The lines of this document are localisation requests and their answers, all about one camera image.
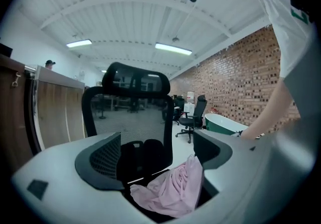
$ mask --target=pink cloth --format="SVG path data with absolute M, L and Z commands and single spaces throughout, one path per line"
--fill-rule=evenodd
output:
M 199 159 L 191 155 L 185 163 L 161 174 L 147 187 L 132 185 L 130 195 L 144 209 L 178 218 L 195 209 L 202 174 Z

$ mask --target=chair leg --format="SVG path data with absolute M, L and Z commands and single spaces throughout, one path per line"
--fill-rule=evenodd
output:
M 189 137 L 190 137 L 190 139 L 187 141 L 187 143 L 191 143 L 191 127 L 189 127 Z
M 175 137 L 178 137 L 178 135 L 188 134 L 188 133 L 189 133 L 188 130 L 184 130 L 184 131 L 182 131 L 182 132 L 177 133 L 177 134 L 175 135 Z

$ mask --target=wooden panel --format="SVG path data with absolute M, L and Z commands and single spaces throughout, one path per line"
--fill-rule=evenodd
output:
M 82 89 L 69 87 L 67 89 L 66 114 L 69 137 L 71 141 L 84 138 L 84 125 L 81 110 L 82 94 Z
M 66 77 L 42 66 L 38 66 L 37 68 L 36 80 L 82 90 L 85 88 L 85 83 Z
M 45 148 L 69 142 L 66 98 L 67 87 L 39 81 L 38 121 Z
M 0 146 L 10 174 L 33 157 L 24 118 L 24 68 L 23 64 L 0 55 Z M 17 72 L 21 77 L 18 86 L 12 87 Z

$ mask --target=chair armrest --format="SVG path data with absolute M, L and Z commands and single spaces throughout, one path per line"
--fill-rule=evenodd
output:
M 193 122 L 194 122 L 194 127 L 196 127 L 196 123 L 195 123 L 195 118 L 197 118 L 198 116 L 196 116 L 196 115 L 193 115 L 193 116 L 189 116 L 189 117 L 193 118 Z
M 182 113 L 185 114 L 185 117 L 187 117 L 187 114 L 189 114 L 190 112 L 189 111 L 183 111 Z

